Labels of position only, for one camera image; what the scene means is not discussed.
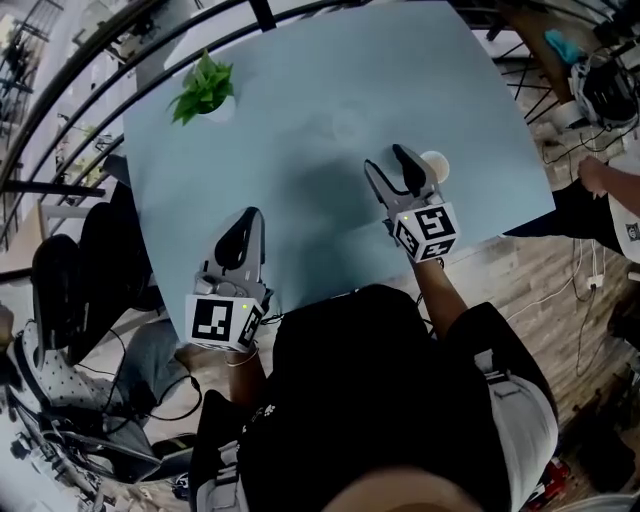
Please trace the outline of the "teal cloth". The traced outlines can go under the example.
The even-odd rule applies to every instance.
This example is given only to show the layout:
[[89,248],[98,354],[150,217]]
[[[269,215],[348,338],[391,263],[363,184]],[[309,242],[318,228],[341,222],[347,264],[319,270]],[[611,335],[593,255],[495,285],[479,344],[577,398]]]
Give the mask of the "teal cloth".
[[585,58],[585,52],[557,29],[547,30],[544,33],[544,39],[568,66],[572,66]]

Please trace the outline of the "white paper roll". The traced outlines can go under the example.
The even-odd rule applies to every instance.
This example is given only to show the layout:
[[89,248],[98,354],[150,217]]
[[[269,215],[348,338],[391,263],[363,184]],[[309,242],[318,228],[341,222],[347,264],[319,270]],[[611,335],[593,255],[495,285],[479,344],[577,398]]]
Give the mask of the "white paper roll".
[[556,107],[551,114],[551,122],[558,132],[583,125],[587,118],[577,101],[572,100]]

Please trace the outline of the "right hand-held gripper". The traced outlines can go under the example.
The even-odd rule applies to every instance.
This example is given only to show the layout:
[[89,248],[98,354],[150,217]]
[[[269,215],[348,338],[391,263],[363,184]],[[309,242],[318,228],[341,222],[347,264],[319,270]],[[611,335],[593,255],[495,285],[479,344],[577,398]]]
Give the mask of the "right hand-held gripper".
[[364,161],[366,178],[386,208],[384,224],[389,235],[413,263],[442,258],[459,237],[453,205],[434,195],[440,193],[437,175],[420,155],[402,144],[393,144],[392,151],[401,165],[404,183],[416,199],[397,190],[373,161]]

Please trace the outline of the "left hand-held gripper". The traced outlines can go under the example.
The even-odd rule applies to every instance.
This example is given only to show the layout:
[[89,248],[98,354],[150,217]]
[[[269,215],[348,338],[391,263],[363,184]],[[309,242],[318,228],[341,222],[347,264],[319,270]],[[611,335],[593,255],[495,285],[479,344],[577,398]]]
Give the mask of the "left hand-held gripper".
[[[219,224],[200,265],[202,272],[195,276],[194,292],[185,298],[189,343],[216,351],[251,351],[273,294],[260,283],[264,237],[264,218],[256,207],[241,209]],[[214,275],[250,282],[249,287]]]

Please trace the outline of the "clear plastic cup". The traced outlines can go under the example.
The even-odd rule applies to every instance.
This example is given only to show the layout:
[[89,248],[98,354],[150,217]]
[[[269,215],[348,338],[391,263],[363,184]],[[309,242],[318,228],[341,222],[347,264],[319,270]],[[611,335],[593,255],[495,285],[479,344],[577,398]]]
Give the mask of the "clear plastic cup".
[[366,135],[366,115],[356,107],[340,108],[332,116],[331,129],[337,143],[345,147],[355,147]]

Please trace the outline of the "person's left forearm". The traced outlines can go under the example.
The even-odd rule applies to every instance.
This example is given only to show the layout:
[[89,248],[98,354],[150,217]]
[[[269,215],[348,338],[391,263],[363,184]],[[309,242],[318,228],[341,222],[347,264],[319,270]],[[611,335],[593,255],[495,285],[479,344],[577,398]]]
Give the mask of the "person's left forearm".
[[243,407],[253,407],[260,399],[266,374],[256,347],[246,353],[227,352],[230,400]]

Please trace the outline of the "person's black grey top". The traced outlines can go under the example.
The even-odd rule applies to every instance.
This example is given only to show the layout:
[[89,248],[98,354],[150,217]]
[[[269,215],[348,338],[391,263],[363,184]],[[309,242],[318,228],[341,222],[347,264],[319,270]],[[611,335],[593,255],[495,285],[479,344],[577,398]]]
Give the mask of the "person's black grey top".
[[414,301],[373,285],[291,312],[249,407],[206,394],[189,471],[194,512],[322,512],[350,484],[418,469],[484,512],[519,512],[558,439],[537,363],[489,303],[441,340]]

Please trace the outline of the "person's right forearm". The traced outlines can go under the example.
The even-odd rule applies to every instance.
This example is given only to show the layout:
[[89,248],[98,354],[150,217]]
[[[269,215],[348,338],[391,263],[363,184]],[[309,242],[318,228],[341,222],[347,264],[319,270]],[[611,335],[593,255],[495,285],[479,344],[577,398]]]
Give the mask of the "person's right forearm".
[[412,269],[435,334],[443,340],[468,306],[437,260],[413,263]]

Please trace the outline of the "black office chair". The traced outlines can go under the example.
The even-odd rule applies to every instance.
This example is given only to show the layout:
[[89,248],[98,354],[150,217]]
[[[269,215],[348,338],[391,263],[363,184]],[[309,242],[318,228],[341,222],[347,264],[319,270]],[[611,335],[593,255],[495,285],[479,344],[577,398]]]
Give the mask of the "black office chair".
[[90,209],[81,232],[84,321],[80,338],[69,346],[73,364],[81,362],[128,310],[149,312],[164,306],[152,281],[127,160],[110,155],[103,171],[116,179],[116,186],[109,201]]
[[32,261],[34,315],[38,330],[38,357],[61,350],[82,333],[84,299],[80,249],[69,236],[47,238]]

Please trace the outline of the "light blue table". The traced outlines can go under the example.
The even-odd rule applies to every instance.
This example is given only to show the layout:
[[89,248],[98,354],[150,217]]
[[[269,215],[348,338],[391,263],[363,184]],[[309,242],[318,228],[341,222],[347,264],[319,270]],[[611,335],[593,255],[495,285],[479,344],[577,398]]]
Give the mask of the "light blue table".
[[[55,106],[56,102],[60,99],[66,89],[81,74],[81,72],[83,72],[85,68],[92,63],[98,53],[105,50],[107,46],[115,41],[118,36],[122,35],[126,29],[130,28],[143,16],[149,14],[151,10],[160,3],[160,0],[136,0],[132,5],[124,8],[104,23],[101,28],[99,28],[97,32],[89,38],[87,43],[80,47],[79,50],[70,59],[68,59],[61,70],[55,75],[52,82],[43,91],[32,112],[29,114],[29,117],[23,123],[21,131],[16,136],[14,145],[9,148],[6,157],[2,161],[2,167],[0,168],[0,196],[10,194],[14,197],[14,201],[8,215],[5,217],[2,229],[0,230],[0,246],[4,247],[4,249],[9,249],[13,235],[19,232],[17,212],[23,197],[26,194],[37,194],[40,200],[44,200],[44,198],[49,195],[59,195],[61,199],[52,207],[60,207],[64,210],[70,208],[72,210],[70,214],[63,212],[57,216],[60,223],[64,223],[68,218],[77,218],[82,210],[81,205],[85,199],[89,197],[103,197],[105,195],[105,191],[99,186],[107,179],[106,173],[102,173],[98,180],[89,186],[83,186],[81,181],[123,143],[123,136],[119,136],[114,139],[106,146],[106,148],[102,149],[98,156],[91,161],[88,167],[86,167],[86,169],[83,170],[72,183],[60,183],[58,178],[68,170],[86,147],[88,147],[89,144],[98,137],[103,129],[110,125],[117,117],[124,114],[135,103],[140,101],[147,94],[151,93],[155,88],[166,82],[173,75],[194,64],[199,60],[204,52],[210,53],[214,50],[218,50],[257,31],[264,33],[273,30],[277,27],[279,22],[295,17],[301,17],[309,13],[317,14],[319,11],[329,7],[333,9],[337,9],[339,7],[360,7],[370,1],[371,0],[316,0],[287,11],[274,14],[271,11],[268,0],[224,0],[221,4],[205,10],[175,27],[158,41],[148,45],[143,48],[141,52],[131,57],[121,69],[108,78],[103,85],[95,89],[85,103],[83,103],[69,118],[67,124],[62,128],[59,134],[52,139],[49,146],[44,150],[40,160],[33,166],[29,177],[25,180],[14,180],[12,175],[21,163],[21,157],[26,146],[31,141],[36,130],[42,124],[45,116]],[[253,16],[255,18],[253,23],[210,42],[201,49],[192,52],[187,57],[178,61],[167,70],[158,74],[142,89],[130,96],[127,100],[123,101],[117,108],[115,108],[115,110],[109,113],[109,115],[107,115],[101,123],[99,123],[96,128],[87,135],[84,141],[78,145],[75,152],[73,152],[71,156],[61,164],[50,181],[37,182],[35,180],[41,168],[44,166],[46,159],[54,152],[58,143],[73,127],[76,121],[78,121],[86,111],[94,105],[94,103],[106,94],[106,92],[109,91],[112,86],[114,86],[129,71],[133,70],[133,68],[138,64],[159,51],[174,39],[188,32],[190,29],[244,3],[251,5]]]

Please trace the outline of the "red case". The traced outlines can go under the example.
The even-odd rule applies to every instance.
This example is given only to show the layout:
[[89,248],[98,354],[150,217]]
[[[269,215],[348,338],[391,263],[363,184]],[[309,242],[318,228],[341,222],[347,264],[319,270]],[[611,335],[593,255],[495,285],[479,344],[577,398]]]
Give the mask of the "red case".
[[534,502],[540,508],[559,495],[566,487],[566,481],[571,474],[571,469],[563,460],[553,457],[547,464],[536,488]]

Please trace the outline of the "green plant in white pot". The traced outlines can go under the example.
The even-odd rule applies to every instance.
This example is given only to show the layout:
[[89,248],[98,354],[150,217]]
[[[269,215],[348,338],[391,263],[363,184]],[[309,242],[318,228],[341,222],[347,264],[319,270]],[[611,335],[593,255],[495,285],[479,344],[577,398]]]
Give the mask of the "green plant in white pot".
[[172,122],[185,126],[196,116],[217,111],[235,95],[232,70],[232,64],[214,61],[204,50],[185,74],[181,93],[169,104],[173,108]]

